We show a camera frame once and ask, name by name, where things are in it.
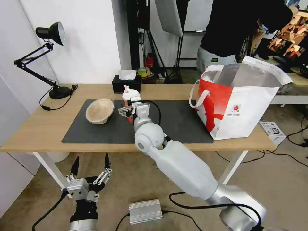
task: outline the cardboard box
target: cardboard box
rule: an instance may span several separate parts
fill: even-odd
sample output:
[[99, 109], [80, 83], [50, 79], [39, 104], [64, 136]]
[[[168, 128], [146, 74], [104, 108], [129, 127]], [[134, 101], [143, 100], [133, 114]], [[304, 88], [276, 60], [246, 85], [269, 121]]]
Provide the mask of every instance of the cardboard box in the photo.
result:
[[276, 145], [276, 147], [286, 138], [286, 136], [279, 129], [276, 123], [260, 121], [259, 124], [262, 126], [264, 131], [268, 134], [269, 138]]

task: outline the red and white bag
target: red and white bag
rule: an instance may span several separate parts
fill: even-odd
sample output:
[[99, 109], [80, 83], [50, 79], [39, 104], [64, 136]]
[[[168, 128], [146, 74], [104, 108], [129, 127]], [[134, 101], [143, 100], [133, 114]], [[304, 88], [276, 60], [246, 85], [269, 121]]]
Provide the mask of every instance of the red and white bag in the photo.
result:
[[[278, 67], [246, 56], [241, 64], [207, 67], [189, 104], [214, 140], [248, 137], [278, 89], [290, 82]], [[197, 83], [199, 99], [192, 105]]]

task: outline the lamp shade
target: lamp shade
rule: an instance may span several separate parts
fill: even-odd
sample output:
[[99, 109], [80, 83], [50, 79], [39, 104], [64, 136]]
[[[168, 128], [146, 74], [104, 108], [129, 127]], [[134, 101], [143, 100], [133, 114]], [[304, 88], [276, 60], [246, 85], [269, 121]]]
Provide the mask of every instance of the lamp shade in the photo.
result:
[[49, 28], [37, 27], [35, 33], [42, 39], [52, 39], [57, 44], [64, 46], [65, 31], [61, 22], [55, 22]]

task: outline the tissue box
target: tissue box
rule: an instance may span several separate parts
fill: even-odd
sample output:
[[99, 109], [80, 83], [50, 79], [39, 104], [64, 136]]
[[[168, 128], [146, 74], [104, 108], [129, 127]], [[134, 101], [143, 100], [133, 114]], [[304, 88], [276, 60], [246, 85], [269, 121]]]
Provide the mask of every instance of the tissue box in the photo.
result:
[[286, 138], [276, 123], [265, 121], [260, 121], [259, 123], [276, 147]]
[[130, 89], [135, 89], [141, 93], [141, 76], [136, 75], [133, 80], [121, 80], [119, 75], [115, 75], [112, 81], [113, 93], [122, 94], [125, 90], [124, 85], [128, 85]]

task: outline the table leg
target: table leg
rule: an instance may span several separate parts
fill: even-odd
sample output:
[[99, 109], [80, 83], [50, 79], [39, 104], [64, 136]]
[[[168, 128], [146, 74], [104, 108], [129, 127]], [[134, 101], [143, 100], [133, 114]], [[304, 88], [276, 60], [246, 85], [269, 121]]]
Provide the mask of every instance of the table leg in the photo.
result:
[[49, 172], [49, 174], [52, 176], [52, 178], [58, 183], [58, 185], [63, 188], [68, 187], [68, 182], [63, 176], [63, 174], [60, 172], [58, 167], [55, 165], [55, 163], [51, 160], [49, 155], [45, 152], [33, 152], [33, 155], [36, 156], [36, 158], [41, 162], [41, 164], [44, 166], [44, 168]]
[[230, 163], [228, 164], [227, 168], [225, 169], [224, 173], [221, 175], [219, 179], [219, 183], [227, 184], [230, 178], [233, 176], [234, 172], [236, 171], [237, 167], [240, 165], [242, 160], [245, 158], [248, 151], [243, 151], [242, 153], [237, 152]]

